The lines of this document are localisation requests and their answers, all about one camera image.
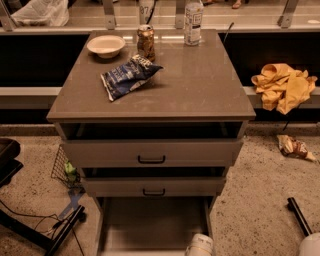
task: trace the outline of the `wire basket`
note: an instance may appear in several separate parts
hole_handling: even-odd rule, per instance
[[[66,154],[64,153],[61,145],[59,146],[56,159],[54,161],[53,169],[51,172],[51,178],[59,180],[63,185],[69,189],[80,188],[83,189],[83,186],[80,182],[80,175],[77,172],[77,177],[75,181],[70,181],[64,171],[64,164],[68,161]]]

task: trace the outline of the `beige carpet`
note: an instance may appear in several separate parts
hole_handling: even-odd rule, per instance
[[[320,231],[319,165],[286,158],[278,149],[277,134],[285,133],[304,141],[320,158],[320,127],[316,124],[250,124],[244,146],[230,168],[224,191],[210,214],[218,256],[295,255],[304,235],[294,214],[286,208],[294,197],[310,228]],[[0,199],[12,210],[33,215],[61,214],[70,203],[68,189],[51,177],[60,143],[52,126],[0,126],[0,136],[16,139],[24,167],[7,186]],[[98,229],[98,211],[91,198],[82,195],[87,220],[75,227],[86,256],[93,255]],[[39,219],[15,216],[3,205],[0,209],[35,227]],[[54,223],[45,220],[37,227],[47,231]],[[0,255],[44,255],[44,250],[0,226]],[[81,255],[72,233],[56,255]]]

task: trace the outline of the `drawer handle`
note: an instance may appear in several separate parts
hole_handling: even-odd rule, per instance
[[[166,156],[162,156],[162,159],[142,159],[138,156],[138,162],[140,164],[163,164],[166,161]]]
[[[145,189],[142,190],[142,193],[144,196],[164,196],[165,193],[166,193],[166,190],[165,189],[162,189],[161,192],[159,193],[156,193],[156,192],[146,192]]]

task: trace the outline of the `bottom shelf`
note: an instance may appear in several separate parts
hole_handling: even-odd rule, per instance
[[[97,255],[183,256],[196,233],[211,236],[206,198],[105,198]]]

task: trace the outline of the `white plastic bag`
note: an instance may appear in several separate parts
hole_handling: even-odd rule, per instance
[[[31,0],[11,17],[17,26],[64,26],[69,20],[68,0]]]

